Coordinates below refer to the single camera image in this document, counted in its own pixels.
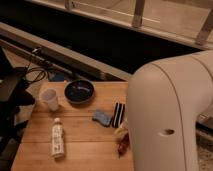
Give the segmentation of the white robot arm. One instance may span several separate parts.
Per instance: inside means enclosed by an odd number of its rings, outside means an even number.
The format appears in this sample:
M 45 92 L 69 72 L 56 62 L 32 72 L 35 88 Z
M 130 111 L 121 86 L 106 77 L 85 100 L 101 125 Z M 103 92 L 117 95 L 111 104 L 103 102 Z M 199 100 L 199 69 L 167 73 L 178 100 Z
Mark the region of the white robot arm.
M 213 104 L 213 50 L 152 61 L 128 82 L 134 171 L 199 171 L 195 122 Z

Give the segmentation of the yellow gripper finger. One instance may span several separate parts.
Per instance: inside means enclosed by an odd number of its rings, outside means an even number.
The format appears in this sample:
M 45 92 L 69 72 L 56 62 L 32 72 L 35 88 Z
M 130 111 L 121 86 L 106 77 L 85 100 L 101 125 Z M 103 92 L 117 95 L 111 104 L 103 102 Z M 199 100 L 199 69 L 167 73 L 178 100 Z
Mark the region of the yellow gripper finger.
M 128 132 L 128 124 L 126 122 L 123 122 L 116 130 L 116 135 L 122 135 Z

